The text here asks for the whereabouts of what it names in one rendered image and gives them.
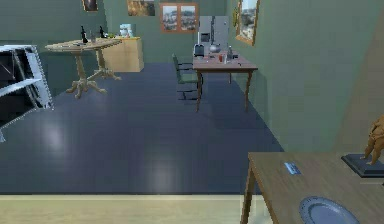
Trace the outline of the brown statue on black base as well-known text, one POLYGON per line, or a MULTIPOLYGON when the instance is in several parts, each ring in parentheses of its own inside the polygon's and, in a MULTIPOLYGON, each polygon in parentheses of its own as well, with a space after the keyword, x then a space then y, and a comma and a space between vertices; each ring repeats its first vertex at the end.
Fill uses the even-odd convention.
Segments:
POLYGON ((384 150, 384 114, 372 123, 363 154, 341 157, 346 165, 361 178, 384 178, 384 163, 379 161, 384 150))

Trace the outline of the silver fridge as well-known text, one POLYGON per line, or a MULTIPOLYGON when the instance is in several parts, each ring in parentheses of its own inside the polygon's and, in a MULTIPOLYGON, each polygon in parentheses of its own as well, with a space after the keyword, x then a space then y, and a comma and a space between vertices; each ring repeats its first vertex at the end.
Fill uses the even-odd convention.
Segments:
POLYGON ((229 19, 227 16, 200 16, 198 40, 208 54, 212 44, 221 50, 228 48, 229 19))

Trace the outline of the wooden framed window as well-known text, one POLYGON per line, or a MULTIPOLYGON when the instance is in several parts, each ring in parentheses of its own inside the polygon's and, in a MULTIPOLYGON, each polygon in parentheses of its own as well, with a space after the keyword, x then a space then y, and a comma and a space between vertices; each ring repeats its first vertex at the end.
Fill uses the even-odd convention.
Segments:
POLYGON ((165 33, 195 33, 199 25, 197 3, 160 3, 160 29, 165 33))
POLYGON ((255 44, 261 0, 238 0, 236 39, 250 46, 255 44))

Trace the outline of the green chair with black frame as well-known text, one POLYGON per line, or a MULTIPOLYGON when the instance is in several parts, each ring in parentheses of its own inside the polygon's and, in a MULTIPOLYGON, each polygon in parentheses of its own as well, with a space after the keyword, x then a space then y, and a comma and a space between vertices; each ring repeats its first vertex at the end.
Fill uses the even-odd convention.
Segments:
POLYGON ((175 53, 172 53, 172 60, 174 63, 174 67, 176 70, 176 77, 177 77, 177 83, 178 84, 196 84, 196 90, 178 90, 177 92, 181 92, 183 95, 183 98, 180 98, 179 100, 197 100, 197 98, 186 98, 187 92, 194 92, 197 91, 202 95, 202 89, 198 90, 198 77, 196 72, 185 72, 185 71, 194 71, 191 67, 193 63, 180 63, 178 60, 178 57, 175 53))

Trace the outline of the grey metal shelf unit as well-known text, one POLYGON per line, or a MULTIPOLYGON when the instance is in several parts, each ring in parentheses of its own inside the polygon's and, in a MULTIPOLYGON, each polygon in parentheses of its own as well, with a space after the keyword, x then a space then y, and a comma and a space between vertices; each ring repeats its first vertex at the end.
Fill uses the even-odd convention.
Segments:
POLYGON ((0 143, 5 142, 4 128, 31 112, 52 108, 37 47, 0 46, 0 143))

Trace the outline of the light wooden cabinet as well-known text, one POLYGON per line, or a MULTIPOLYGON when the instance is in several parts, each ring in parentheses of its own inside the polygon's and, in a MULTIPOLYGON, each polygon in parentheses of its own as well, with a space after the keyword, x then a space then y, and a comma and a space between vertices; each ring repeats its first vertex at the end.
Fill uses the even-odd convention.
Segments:
POLYGON ((121 38, 121 43, 102 50, 106 67, 114 72, 140 72, 144 68, 140 37, 121 38))

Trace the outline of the light wooden pedestal table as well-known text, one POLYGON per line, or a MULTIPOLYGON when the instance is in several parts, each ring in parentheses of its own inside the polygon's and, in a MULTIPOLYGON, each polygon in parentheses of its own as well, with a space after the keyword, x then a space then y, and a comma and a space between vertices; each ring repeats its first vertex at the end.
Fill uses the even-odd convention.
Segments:
POLYGON ((79 79, 73 81, 71 87, 66 92, 76 92, 75 98, 80 99, 82 93, 87 92, 89 89, 94 89, 102 94, 107 92, 106 89, 100 88, 97 85, 96 79, 98 77, 120 80, 120 77, 116 76, 112 69, 106 67, 102 50, 121 43, 122 41, 117 38, 97 38, 94 42, 83 43, 81 40, 74 40, 46 45, 45 48, 52 52, 68 52, 75 57, 79 79), (98 68, 91 76, 86 75, 83 66, 82 53, 86 51, 95 52, 97 58, 98 68))

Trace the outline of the brown wooden dining table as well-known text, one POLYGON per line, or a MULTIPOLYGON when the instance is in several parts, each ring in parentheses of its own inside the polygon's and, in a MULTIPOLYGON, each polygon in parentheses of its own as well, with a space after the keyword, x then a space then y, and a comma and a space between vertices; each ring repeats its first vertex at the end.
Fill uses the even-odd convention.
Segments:
POLYGON ((250 82, 253 76, 253 72, 258 69, 258 67, 248 61, 241 55, 238 55, 237 59, 232 59, 230 62, 226 62, 223 60, 219 61, 218 55, 215 54, 213 58, 194 58, 193 59, 193 69, 196 71, 197 75, 197 101, 196 101, 196 111, 199 111, 201 95, 202 95, 202 75, 206 73, 228 73, 228 74, 246 74, 246 89, 244 92, 245 102, 244 107, 245 110, 248 110, 248 102, 249 102, 249 88, 250 82))

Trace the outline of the grey blue plate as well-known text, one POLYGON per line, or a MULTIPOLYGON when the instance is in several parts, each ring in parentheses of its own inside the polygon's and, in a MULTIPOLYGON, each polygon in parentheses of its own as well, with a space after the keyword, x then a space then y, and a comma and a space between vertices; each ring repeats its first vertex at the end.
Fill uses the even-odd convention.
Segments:
POLYGON ((345 207, 319 196, 304 198, 299 205, 299 214, 304 224, 360 224, 345 207))

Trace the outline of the dark framed picture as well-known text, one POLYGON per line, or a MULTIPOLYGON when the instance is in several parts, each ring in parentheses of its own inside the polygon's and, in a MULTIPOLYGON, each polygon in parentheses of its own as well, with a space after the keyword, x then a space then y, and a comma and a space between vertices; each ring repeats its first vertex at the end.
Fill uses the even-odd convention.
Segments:
POLYGON ((82 0, 82 2, 86 12, 96 12, 98 10, 97 0, 82 0))

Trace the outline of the brown landscape picture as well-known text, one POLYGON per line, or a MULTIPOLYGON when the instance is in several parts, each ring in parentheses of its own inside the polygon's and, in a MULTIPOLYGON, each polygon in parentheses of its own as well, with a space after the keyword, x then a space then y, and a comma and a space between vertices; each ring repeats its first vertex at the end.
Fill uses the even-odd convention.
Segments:
POLYGON ((154 0, 127 0, 129 16, 154 16, 154 0))

